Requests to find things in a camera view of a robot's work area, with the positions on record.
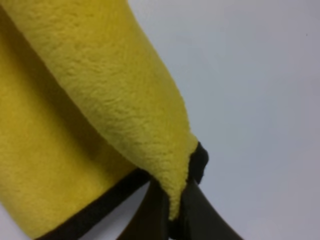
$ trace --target plush material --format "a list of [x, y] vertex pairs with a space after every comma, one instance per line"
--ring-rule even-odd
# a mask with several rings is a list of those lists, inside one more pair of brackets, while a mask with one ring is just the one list
[[135, 168], [87, 122], [0, 10], [0, 201], [14, 220], [38, 238]]
[[0, 195], [14, 219], [39, 237], [129, 174], [131, 163], [160, 182], [176, 218], [198, 141], [127, 2], [0, 6], [26, 39], [1, 12]]
[[174, 81], [125, 0], [0, 0], [60, 86], [178, 214], [197, 140]]

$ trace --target yellow plush costume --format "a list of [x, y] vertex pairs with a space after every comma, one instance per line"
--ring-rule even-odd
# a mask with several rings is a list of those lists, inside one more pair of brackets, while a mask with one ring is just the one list
[[0, 6], [0, 197], [16, 222], [40, 238], [135, 166], [160, 182], [174, 219], [198, 141], [127, 2]]

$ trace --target black fabric trim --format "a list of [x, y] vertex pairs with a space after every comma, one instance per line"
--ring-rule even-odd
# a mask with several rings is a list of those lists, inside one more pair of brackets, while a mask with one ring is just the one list
[[199, 184], [204, 176], [205, 168], [208, 162], [208, 152], [199, 142], [196, 150], [190, 156], [189, 177], [192, 177]]
[[[200, 183], [204, 175], [208, 160], [208, 153], [199, 142], [189, 162], [189, 176], [197, 183]], [[78, 240], [150, 178], [147, 172], [141, 169], [134, 170], [97, 200], [36, 240]], [[171, 235], [174, 236], [177, 231], [176, 222], [171, 222], [170, 225]]]
[[[209, 162], [208, 152], [203, 148], [200, 142], [190, 156], [189, 162], [189, 178], [194, 179], [200, 184], [205, 168]], [[177, 239], [180, 234], [180, 223], [178, 219], [169, 222], [169, 235], [172, 239]]]
[[36, 240], [78, 240], [149, 180], [145, 171], [134, 170], [100, 198]]

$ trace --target dark fabric strip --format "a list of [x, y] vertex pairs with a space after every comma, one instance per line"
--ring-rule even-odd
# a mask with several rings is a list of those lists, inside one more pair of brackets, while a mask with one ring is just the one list
[[[208, 160], [208, 153], [199, 142], [196, 150], [191, 154], [189, 162], [189, 176], [193, 177], [198, 183], [204, 175]], [[86, 208], [36, 240], [78, 240], [138, 188], [147, 183], [150, 178], [147, 172], [136, 169]], [[174, 236], [174, 232], [177, 231], [175, 221], [171, 222], [170, 231], [171, 235]]]
[[149, 180], [145, 171], [136, 169], [86, 208], [36, 240], [78, 240]]

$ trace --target white background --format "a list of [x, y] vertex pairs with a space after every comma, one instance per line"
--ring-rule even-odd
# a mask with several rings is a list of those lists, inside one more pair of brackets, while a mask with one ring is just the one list
[[[209, 151], [212, 205], [245, 240], [320, 240], [320, 1], [130, 4]], [[114, 240], [143, 192], [81, 240]], [[28, 240], [2, 208], [0, 240]]]

